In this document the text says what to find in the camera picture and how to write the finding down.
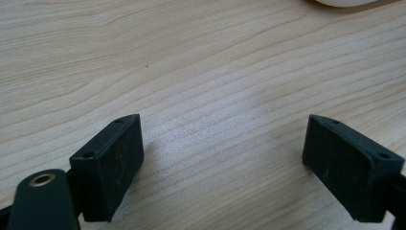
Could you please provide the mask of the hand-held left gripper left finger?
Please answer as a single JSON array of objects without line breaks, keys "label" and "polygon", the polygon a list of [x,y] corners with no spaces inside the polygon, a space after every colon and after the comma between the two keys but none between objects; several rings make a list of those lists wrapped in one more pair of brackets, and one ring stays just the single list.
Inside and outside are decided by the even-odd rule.
[{"label": "hand-held left gripper left finger", "polygon": [[69,161],[84,219],[110,221],[144,161],[141,117],[114,120]]}]

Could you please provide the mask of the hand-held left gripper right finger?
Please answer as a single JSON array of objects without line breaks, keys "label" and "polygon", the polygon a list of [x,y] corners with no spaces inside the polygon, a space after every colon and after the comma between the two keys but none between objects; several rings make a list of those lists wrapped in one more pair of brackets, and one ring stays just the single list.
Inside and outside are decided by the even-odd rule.
[{"label": "hand-held left gripper right finger", "polygon": [[403,157],[339,121],[312,114],[303,162],[353,219],[380,222],[391,213],[396,223],[406,223]]}]

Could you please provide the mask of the white plastic bin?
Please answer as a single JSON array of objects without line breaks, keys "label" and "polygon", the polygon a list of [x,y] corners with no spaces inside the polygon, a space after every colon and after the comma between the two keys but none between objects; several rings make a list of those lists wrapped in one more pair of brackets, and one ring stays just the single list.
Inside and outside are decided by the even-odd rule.
[{"label": "white plastic bin", "polygon": [[378,0],[315,0],[315,1],[331,7],[349,8],[370,4]]}]

